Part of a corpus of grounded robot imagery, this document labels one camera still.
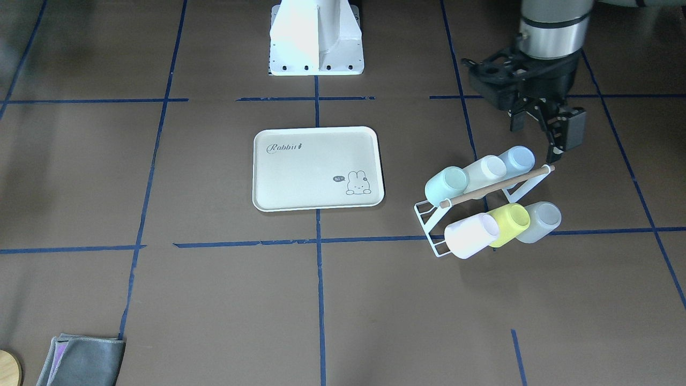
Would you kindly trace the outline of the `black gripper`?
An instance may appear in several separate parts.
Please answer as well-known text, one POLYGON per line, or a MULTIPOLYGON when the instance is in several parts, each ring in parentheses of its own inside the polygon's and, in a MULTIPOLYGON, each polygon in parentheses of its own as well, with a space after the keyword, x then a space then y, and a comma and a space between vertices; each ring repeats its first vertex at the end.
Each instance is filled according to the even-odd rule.
POLYGON ((469 84, 499 110, 510 114, 510 132, 524 129, 525 120, 538 101, 538 123, 548 142, 546 163, 559 161, 564 153, 557 105, 566 105, 581 51, 557 59, 538 59, 516 47, 505 47, 476 62, 462 58, 469 84))

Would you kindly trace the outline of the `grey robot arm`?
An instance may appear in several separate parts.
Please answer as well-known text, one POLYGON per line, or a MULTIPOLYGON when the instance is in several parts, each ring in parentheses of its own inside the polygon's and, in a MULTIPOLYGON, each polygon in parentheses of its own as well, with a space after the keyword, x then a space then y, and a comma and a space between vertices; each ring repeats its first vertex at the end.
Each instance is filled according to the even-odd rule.
POLYGON ((593 1, 523 1, 512 44, 481 62, 464 58, 469 83, 485 100, 510 115, 512 132, 532 117, 544 134, 546 162, 580 146, 586 110, 568 104, 593 1))

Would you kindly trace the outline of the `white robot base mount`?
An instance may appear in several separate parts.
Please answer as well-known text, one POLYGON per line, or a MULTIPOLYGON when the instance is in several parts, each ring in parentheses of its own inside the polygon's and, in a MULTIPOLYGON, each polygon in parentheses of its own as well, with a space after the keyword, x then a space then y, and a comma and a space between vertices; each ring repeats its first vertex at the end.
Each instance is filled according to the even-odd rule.
POLYGON ((282 1, 272 7, 271 75, 357 76, 364 68, 358 1, 282 1))

